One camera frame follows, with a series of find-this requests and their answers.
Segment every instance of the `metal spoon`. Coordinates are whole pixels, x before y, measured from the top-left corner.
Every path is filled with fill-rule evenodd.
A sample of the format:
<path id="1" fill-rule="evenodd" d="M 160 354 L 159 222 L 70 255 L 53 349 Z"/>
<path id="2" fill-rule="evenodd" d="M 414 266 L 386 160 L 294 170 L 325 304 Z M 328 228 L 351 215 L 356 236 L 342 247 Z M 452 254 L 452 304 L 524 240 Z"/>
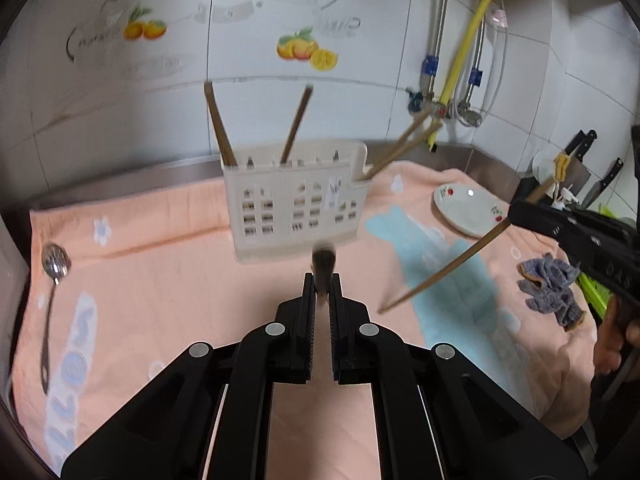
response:
<path id="1" fill-rule="evenodd" d="M 40 351 L 40 381 L 45 393 L 49 391 L 49 325 L 51 322 L 51 305 L 56 287 L 60 284 L 71 268 L 71 260 L 66 251 L 56 244 L 46 244 L 42 248 L 42 268 L 53 280 L 51 292 L 49 293 L 49 304 L 47 305 L 47 320 L 44 326 L 44 336 L 42 337 L 42 349 Z"/>

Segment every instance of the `silver rivet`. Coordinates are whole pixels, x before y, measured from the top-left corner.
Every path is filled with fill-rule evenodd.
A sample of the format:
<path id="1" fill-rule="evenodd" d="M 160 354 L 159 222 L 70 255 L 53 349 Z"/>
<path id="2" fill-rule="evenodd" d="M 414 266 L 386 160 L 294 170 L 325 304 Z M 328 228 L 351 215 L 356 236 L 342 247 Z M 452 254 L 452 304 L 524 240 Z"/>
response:
<path id="1" fill-rule="evenodd" d="M 209 346 L 205 343 L 196 343 L 189 348 L 189 355 L 191 357 L 204 357 L 209 353 Z"/>
<path id="2" fill-rule="evenodd" d="M 440 359 L 451 359 L 455 354 L 456 351 L 453 349 L 453 346 L 439 345 L 436 347 L 436 355 Z"/>
<path id="3" fill-rule="evenodd" d="M 360 326 L 362 335 L 376 335 L 378 332 L 380 332 L 380 329 L 373 323 L 365 323 Z"/>
<path id="4" fill-rule="evenodd" d="M 284 334 L 284 325 L 282 323 L 269 323 L 264 331 L 269 335 Z"/>

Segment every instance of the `yellow hose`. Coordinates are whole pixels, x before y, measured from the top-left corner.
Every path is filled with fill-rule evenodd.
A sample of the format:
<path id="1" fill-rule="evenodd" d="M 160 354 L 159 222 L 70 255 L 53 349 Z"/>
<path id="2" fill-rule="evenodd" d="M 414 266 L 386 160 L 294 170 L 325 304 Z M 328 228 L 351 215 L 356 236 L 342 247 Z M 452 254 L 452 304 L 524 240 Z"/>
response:
<path id="1" fill-rule="evenodd" d="M 449 70 L 449 75 L 447 76 L 447 81 L 444 85 L 444 90 L 442 91 L 442 95 L 440 96 L 440 104 L 444 107 L 447 107 L 449 105 L 449 101 L 451 99 L 451 96 L 453 95 L 453 91 L 456 88 L 456 83 L 458 82 L 460 73 L 464 68 L 466 56 L 471 49 L 474 38 L 478 33 L 478 27 L 480 26 L 482 17 L 486 14 L 486 10 L 489 8 L 490 3 L 491 0 L 480 0 L 478 8 L 476 9 L 476 13 L 473 15 L 471 21 L 469 22 L 469 26 L 466 28 L 465 36 L 462 39 L 460 46 L 458 47 L 456 57 L 453 60 L 453 64 L 451 65 L 451 69 Z M 436 141 L 437 135 L 437 131 L 433 132 L 427 139 L 430 150 L 433 149 L 433 145 Z"/>

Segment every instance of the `rag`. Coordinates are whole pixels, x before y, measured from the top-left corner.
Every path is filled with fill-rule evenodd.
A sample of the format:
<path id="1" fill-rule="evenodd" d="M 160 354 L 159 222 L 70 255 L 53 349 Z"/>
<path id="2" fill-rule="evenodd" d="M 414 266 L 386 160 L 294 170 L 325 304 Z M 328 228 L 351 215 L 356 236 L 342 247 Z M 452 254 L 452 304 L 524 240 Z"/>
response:
<path id="1" fill-rule="evenodd" d="M 526 278 L 518 282 L 518 287 L 531 296 L 526 301 L 531 310 L 541 314 L 553 312 L 558 325 L 566 332 L 584 321 L 586 313 L 575 302 L 569 288 L 580 274 L 580 269 L 554 259 L 550 253 L 519 263 L 517 267 L 518 272 Z"/>

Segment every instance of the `label on basket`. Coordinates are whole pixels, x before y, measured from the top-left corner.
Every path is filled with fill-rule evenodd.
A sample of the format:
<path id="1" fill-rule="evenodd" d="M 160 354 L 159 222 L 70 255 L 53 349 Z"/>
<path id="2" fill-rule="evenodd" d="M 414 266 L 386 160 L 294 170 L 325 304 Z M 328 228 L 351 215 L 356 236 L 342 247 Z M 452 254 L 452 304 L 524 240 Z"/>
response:
<path id="1" fill-rule="evenodd" d="M 339 176 L 334 176 L 329 179 L 329 187 L 324 198 L 325 209 L 335 209 L 338 203 L 338 197 L 340 196 L 340 184 L 342 179 Z"/>

